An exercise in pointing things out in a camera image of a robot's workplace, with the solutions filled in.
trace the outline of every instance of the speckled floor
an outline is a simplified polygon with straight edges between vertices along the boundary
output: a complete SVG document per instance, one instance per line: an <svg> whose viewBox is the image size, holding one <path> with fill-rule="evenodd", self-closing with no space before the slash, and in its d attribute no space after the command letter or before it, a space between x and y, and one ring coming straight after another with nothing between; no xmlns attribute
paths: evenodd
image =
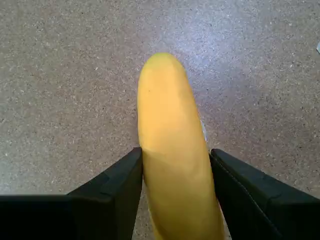
<svg viewBox="0 0 320 240"><path fill-rule="evenodd" d="M221 148L320 197L317 0L2 0L0 193L67 193L138 145L155 52L187 69ZM152 238L144 194L134 239Z"/></svg>

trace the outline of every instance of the gray floor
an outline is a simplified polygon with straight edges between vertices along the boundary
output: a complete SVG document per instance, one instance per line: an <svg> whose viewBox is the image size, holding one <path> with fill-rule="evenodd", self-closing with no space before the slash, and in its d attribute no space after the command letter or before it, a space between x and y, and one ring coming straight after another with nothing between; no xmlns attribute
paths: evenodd
<svg viewBox="0 0 320 240"><path fill-rule="evenodd" d="M0 193L67 193L138 145L140 70L187 69L208 146L320 197L317 0L2 0ZM142 196L134 239L152 238Z"/></svg>

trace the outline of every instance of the speckled surface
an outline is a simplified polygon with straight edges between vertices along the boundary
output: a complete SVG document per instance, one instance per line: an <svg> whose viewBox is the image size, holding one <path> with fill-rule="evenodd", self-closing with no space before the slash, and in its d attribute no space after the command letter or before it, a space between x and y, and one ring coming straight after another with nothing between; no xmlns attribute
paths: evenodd
<svg viewBox="0 0 320 240"><path fill-rule="evenodd" d="M138 145L143 63L187 69L221 148L320 197L316 0L2 0L0 193L67 193ZM134 239L152 238L145 196Z"/></svg>

